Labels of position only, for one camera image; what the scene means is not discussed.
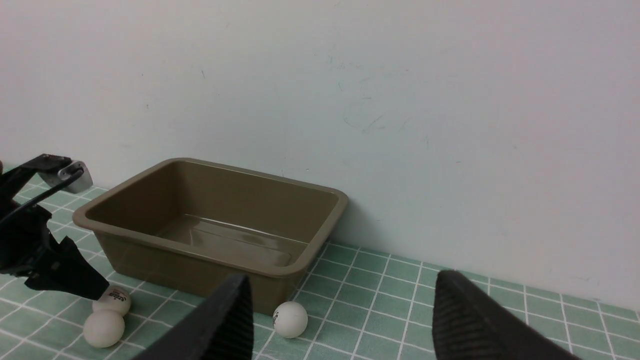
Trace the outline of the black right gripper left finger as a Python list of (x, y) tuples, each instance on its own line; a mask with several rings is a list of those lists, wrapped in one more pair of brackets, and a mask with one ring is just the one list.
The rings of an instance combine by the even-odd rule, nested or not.
[(252, 289), (246, 275), (230, 275), (183, 320), (136, 360), (251, 360)]

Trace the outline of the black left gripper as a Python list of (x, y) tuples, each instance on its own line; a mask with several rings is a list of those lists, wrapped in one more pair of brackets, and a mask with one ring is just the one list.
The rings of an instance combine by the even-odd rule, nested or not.
[(51, 212), (40, 205), (23, 209), (18, 202), (1, 203), (1, 273), (26, 277), (34, 291), (57, 291), (99, 300), (110, 286), (87, 262), (76, 243), (66, 235), (59, 243), (51, 235)]

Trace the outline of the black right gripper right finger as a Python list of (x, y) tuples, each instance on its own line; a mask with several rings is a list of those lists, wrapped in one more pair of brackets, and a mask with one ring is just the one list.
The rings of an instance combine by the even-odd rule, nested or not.
[(438, 272), (432, 342), (438, 360), (576, 360), (454, 269)]

